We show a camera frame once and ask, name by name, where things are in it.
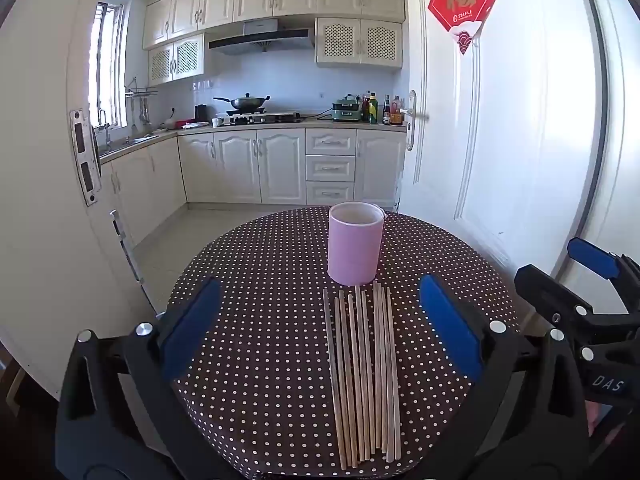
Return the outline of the lower kitchen cabinets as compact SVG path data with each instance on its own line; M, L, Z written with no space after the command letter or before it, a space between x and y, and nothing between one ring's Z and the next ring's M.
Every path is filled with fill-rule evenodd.
M290 125L168 133L102 160L131 245L186 205L396 207L405 136L390 128Z

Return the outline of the kitchen cabinets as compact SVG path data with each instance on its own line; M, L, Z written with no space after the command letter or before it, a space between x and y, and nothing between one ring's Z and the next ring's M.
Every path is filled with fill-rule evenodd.
M102 160L131 245L186 205L396 207L405 136L390 128L290 125L168 133Z
M240 36L247 22L314 31L319 65L399 70L405 0L157 0L145 12L142 47L152 86L204 72L212 39Z

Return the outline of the kitchen faucet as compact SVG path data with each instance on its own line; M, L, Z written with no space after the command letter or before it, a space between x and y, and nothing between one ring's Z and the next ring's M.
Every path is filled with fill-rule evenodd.
M110 128L111 125L107 121L106 110L100 108L98 110L98 130L104 133L104 145L106 148L110 148L112 144Z

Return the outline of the upper kitchen cabinets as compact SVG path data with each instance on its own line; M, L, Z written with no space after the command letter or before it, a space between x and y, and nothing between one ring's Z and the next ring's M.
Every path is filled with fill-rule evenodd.
M399 70L405 0L157 0L145 12L142 47L152 86L204 72L212 39L240 36L247 22L314 31L319 65Z

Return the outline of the kitchen window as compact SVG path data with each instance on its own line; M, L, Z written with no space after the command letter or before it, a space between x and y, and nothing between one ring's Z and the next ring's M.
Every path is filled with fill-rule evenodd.
M123 127L125 114L125 8L99 1L89 48L89 116L93 128Z

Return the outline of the brown polka dot tablecloth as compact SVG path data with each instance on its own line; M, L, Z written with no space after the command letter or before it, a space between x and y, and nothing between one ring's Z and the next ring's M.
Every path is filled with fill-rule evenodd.
M322 298L341 287L326 272L329 211L268 214L218 237L195 256L172 291L173 306L204 278L221 284L216 322L176 389L209 444L246 478L341 474ZM394 310L401 458L359 465L354 477L410 469L436 443L471 388L448 359L419 301L435 274L484 315L518 318L495 269L449 232L403 214L384 222L378 280Z

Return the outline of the white door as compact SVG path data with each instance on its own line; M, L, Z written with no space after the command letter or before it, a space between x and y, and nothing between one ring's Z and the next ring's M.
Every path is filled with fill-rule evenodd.
M589 0L497 0L461 54L407 0L416 125L403 214L456 234L506 273L555 274L586 220L599 143L601 55Z

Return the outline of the pink cylindrical utensil holder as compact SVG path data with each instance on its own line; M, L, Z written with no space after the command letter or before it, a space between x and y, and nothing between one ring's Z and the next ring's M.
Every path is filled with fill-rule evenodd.
M343 286L371 283L378 270L385 212L379 206L346 202L329 210L328 274Z

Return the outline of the red capped bottle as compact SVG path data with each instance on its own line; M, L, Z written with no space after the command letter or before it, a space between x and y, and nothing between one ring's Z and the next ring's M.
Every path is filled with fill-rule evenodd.
M404 114L401 111L402 101L399 96L394 96L390 102L390 123L394 126L401 126L404 123Z

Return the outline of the door lock strike plate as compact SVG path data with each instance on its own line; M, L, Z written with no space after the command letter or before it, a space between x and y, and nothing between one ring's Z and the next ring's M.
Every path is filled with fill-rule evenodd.
M101 167L96 134L81 108L70 110L70 140L73 145L76 171L87 207L98 201L102 190Z

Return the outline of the dark sauce bottle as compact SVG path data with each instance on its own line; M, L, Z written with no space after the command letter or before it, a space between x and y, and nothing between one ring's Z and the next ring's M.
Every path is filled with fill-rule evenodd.
M386 96L383 104L383 114L382 114L382 122L384 125L390 124L390 115L392 112L390 111L390 96Z

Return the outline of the green yellow bottle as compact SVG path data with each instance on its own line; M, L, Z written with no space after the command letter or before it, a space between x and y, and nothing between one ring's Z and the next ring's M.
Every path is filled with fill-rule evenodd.
M371 92L369 96L369 122L370 124L378 122L378 99L374 92Z

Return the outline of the gas stove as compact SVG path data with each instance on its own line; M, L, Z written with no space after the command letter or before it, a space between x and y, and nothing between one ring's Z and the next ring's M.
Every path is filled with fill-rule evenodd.
M303 117L299 113L266 113L233 114L226 117L227 126L251 126L265 124L296 124Z

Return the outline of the range hood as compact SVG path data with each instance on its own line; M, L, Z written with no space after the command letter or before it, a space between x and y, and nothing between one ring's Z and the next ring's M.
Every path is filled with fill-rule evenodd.
M282 28L278 22L269 25L269 20L265 24L247 22L242 35L209 40L207 47L225 55L308 50L314 47L314 31L308 27Z

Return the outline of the wall utensil rack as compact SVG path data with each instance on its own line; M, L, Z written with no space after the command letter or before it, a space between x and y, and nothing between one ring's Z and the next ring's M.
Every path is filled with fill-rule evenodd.
M146 136L153 130L150 119L149 97L156 94L149 87L138 85L138 78L134 77L125 86L125 100L129 112L131 135L135 138Z

